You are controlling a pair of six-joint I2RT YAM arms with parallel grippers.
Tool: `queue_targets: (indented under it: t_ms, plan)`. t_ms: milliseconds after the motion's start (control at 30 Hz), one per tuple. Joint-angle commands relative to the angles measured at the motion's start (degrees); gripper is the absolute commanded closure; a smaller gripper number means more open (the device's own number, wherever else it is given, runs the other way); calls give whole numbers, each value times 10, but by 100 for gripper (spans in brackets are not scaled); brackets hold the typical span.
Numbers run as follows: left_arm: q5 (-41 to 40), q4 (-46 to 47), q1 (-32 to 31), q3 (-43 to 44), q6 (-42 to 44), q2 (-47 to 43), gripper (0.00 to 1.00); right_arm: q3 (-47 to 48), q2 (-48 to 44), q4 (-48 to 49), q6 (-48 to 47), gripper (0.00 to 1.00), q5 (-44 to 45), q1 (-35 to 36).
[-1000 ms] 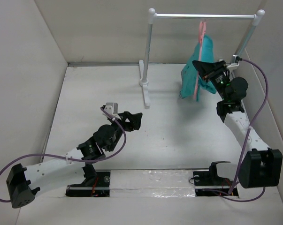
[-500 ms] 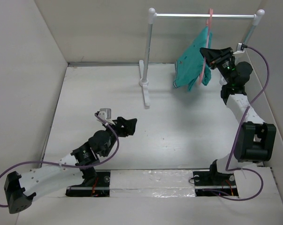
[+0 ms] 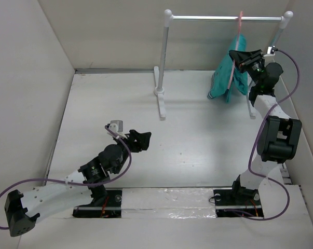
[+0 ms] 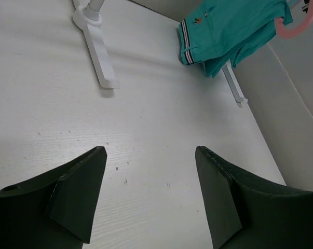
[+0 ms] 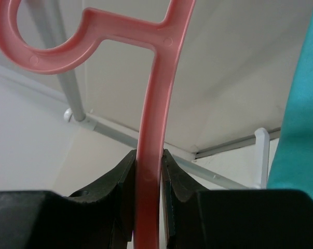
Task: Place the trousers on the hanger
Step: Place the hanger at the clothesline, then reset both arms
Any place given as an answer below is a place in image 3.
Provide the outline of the teal trousers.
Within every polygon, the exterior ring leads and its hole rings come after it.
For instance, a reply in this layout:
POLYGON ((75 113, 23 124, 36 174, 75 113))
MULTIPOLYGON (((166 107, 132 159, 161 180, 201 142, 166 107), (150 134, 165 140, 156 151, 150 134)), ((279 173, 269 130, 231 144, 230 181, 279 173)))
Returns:
MULTIPOLYGON (((211 88, 207 95, 208 99, 215 99, 223 96, 225 98, 225 101, 229 102, 233 88, 236 88, 242 95, 247 95, 248 93, 248 74, 240 73, 236 69, 236 67, 234 71, 231 88, 230 90, 227 90, 233 64, 233 61, 229 56, 229 51, 235 50, 235 44, 236 36, 232 40, 231 44, 227 49, 226 55, 221 60, 220 64, 218 65, 217 69, 215 70, 212 76, 211 88)), ((246 38, 242 34, 240 34, 238 51, 245 51, 246 45, 247 45, 246 38)))

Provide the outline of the pink plastic hanger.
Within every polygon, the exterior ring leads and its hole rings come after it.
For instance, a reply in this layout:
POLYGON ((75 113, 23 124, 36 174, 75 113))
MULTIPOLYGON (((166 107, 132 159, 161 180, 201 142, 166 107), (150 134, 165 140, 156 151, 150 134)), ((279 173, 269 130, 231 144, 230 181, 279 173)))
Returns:
MULTIPOLYGON (((235 50, 238 50, 238 46, 239 46, 239 37, 241 34, 241 26, 242 26, 242 17, 243 17, 243 11, 240 12, 239 17, 238 17, 238 30, 237 30, 237 35, 236 35, 235 50)), ((234 71, 235 71, 235 62, 233 61, 232 70, 231 70, 231 74, 229 77, 227 90, 230 90, 230 88, 231 88, 232 80, 233 80, 233 76, 234 76, 234 71)))

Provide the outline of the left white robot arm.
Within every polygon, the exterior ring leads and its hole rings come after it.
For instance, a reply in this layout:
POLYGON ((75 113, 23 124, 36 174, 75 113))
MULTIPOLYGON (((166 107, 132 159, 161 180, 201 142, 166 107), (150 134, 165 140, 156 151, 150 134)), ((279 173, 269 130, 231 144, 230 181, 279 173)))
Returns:
POLYGON ((148 150, 151 132, 130 130, 120 135, 110 131, 115 143, 63 180, 48 181, 31 191, 8 193, 4 210, 11 237, 31 231, 45 218, 75 206, 100 206, 107 198, 104 185, 110 175, 123 175, 132 163, 132 154, 148 150))

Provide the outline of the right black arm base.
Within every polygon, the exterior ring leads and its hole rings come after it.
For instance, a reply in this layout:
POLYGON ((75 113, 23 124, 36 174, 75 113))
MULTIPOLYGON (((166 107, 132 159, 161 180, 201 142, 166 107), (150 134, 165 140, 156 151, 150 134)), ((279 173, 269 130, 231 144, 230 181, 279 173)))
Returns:
POLYGON ((215 205, 217 218, 224 217, 264 217, 260 200, 231 196, 231 189, 214 189, 209 202, 215 205))

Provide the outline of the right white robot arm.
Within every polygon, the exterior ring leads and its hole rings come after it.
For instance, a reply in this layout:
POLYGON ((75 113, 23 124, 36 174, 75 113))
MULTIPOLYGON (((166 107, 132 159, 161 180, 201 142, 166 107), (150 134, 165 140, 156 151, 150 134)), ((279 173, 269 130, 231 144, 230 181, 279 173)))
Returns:
POLYGON ((259 128, 248 169, 233 182, 230 198, 235 204, 258 197, 258 188, 277 165, 294 158, 302 129, 302 122, 291 118, 279 105, 275 85, 283 73, 279 63, 265 63, 261 50, 229 51, 236 69, 248 73, 254 82, 249 92, 250 104, 261 114, 259 128))

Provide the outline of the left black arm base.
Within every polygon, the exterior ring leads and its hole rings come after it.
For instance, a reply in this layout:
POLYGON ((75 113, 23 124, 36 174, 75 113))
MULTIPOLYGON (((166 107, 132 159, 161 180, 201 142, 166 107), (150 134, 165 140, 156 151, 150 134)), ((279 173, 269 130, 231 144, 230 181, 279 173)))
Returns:
POLYGON ((121 203, 123 190, 120 188, 106 189, 107 197, 97 206, 81 205, 73 208, 75 218, 121 218, 121 203))

